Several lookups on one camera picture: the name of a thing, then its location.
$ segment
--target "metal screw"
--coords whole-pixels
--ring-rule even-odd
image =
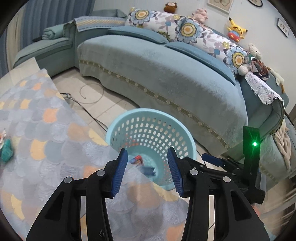
[[[189,172],[190,172],[191,175],[197,175],[198,174],[198,170],[196,170],[196,169],[191,169]]]
[[[225,176],[225,177],[223,177],[223,181],[226,182],[226,183],[229,183],[229,182],[231,182],[231,178]]]
[[[98,170],[96,172],[96,174],[101,177],[101,176],[104,176],[105,175],[105,171],[104,170]]]
[[[64,182],[65,182],[65,183],[70,183],[70,182],[72,182],[72,178],[71,178],[71,177],[66,177],[66,178],[64,179]]]

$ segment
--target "pink plush toy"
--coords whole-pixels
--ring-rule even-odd
[[[192,14],[192,18],[200,23],[205,23],[208,19],[207,10],[203,8],[196,9],[195,13]]]

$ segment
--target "teddy bear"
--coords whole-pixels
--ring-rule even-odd
[[[196,9],[195,13],[192,13],[192,18],[200,23],[205,23],[208,19],[207,10],[203,8]]]
[[[163,11],[168,12],[168,13],[175,13],[176,8],[177,8],[177,3],[176,2],[168,2]]]
[[[241,65],[238,69],[238,73],[241,76],[245,76],[251,69],[251,58],[254,57],[257,60],[261,60],[262,54],[260,51],[255,47],[254,44],[249,43],[249,54],[246,58],[246,63]]]

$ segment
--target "pikachu plush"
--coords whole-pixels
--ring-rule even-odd
[[[246,33],[248,30],[235,24],[231,18],[229,18],[229,21],[231,26],[227,28],[229,30],[228,37],[238,43],[241,39],[244,39],[243,33]]]

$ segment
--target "blue curtain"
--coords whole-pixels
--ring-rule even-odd
[[[74,18],[89,15],[95,0],[29,0],[24,10],[20,30],[20,48],[42,36],[47,27],[66,23]],[[6,32],[0,38],[0,77],[8,72],[6,58]]]

